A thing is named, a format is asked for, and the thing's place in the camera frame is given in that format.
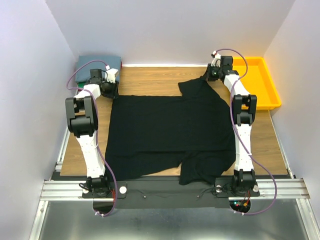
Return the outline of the black t-shirt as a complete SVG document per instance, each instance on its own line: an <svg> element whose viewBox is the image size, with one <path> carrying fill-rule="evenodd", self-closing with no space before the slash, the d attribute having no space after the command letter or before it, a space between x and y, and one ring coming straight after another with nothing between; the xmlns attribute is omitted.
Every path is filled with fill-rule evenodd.
<svg viewBox="0 0 320 240"><path fill-rule="evenodd" d="M203 77L178 88L180 96L113 101L105 159L118 181L178 167L181 185L214 184L235 162L228 104Z"/></svg>

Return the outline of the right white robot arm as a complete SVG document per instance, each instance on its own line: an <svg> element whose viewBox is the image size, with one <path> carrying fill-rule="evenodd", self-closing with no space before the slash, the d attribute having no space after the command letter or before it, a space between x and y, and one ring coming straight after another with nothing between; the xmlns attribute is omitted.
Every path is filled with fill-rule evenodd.
<svg viewBox="0 0 320 240"><path fill-rule="evenodd" d="M251 131L255 121L258 98L250 94L233 70L233 57L211 54L213 60L207 66L208 81L220 80L230 92L230 118L235 135L235 165L230 183L234 194L252 190L256 184L256 174L251 159Z"/></svg>

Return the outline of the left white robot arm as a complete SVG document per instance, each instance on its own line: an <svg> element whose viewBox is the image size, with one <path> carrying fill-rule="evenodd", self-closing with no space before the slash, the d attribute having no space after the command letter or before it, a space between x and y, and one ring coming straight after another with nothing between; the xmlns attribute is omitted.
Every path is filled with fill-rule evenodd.
<svg viewBox="0 0 320 240"><path fill-rule="evenodd" d="M78 93L65 99L67 127L80 145L86 166L86 182L79 186L85 194L98 197L115 196L106 174L106 164L98 150L98 110L96 99L100 96L115 99L118 96L119 70L105 67L91 69L89 81Z"/></svg>

